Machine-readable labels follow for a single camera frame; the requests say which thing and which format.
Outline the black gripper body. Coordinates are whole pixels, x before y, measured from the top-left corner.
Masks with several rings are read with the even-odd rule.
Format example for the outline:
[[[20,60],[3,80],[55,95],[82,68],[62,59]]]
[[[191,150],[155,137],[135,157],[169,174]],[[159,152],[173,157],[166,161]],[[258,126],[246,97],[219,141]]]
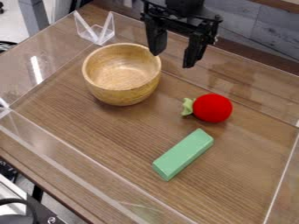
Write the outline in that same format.
[[[145,9],[142,20],[149,18],[161,22],[171,32],[189,37],[195,31],[207,36],[209,45],[218,38],[222,15],[205,5],[206,0],[142,0]]]

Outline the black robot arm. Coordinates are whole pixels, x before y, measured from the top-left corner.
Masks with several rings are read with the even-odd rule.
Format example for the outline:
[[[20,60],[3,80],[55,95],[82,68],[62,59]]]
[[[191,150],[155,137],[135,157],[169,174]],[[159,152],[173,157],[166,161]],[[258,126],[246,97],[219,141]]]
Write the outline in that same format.
[[[142,1],[141,20],[153,55],[158,56],[166,50],[169,32],[181,34],[189,38],[182,67],[193,68],[202,60],[207,46],[217,42],[222,16],[205,7],[205,0]]]

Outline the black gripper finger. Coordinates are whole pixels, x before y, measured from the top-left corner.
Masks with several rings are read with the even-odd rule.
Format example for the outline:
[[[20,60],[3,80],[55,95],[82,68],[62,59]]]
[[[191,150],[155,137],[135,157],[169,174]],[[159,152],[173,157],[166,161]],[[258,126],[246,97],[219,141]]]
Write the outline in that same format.
[[[154,56],[159,55],[167,47],[167,30],[159,21],[149,18],[145,21],[147,44]]]
[[[202,59],[209,45],[207,36],[195,32],[190,36],[190,44],[185,50],[183,67],[193,68],[197,62]]]

